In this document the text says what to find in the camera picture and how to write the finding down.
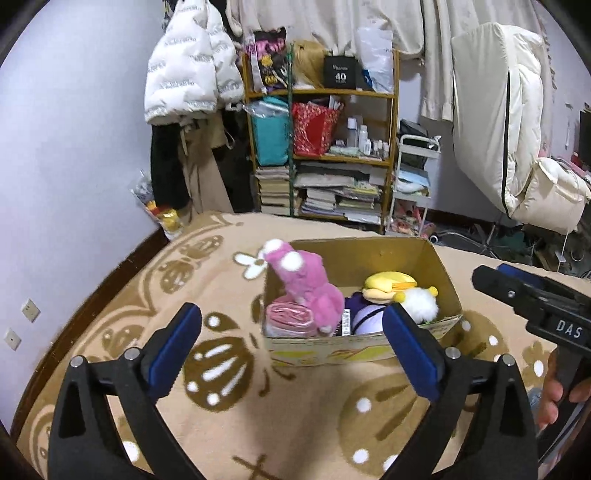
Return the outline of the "person's right hand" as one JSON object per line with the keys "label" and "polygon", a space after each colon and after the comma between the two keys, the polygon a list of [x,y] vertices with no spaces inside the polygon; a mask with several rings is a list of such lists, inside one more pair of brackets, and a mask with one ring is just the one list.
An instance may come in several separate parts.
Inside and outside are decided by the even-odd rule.
{"label": "person's right hand", "polygon": [[[559,417],[558,402],[564,396],[563,385],[556,379],[558,350],[555,349],[548,359],[548,370],[544,378],[542,395],[537,413],[537,426],[544,430]],[[591,396],[591,379],[587,378],[576,385],[569,394],[571,403],[586,402]]]}

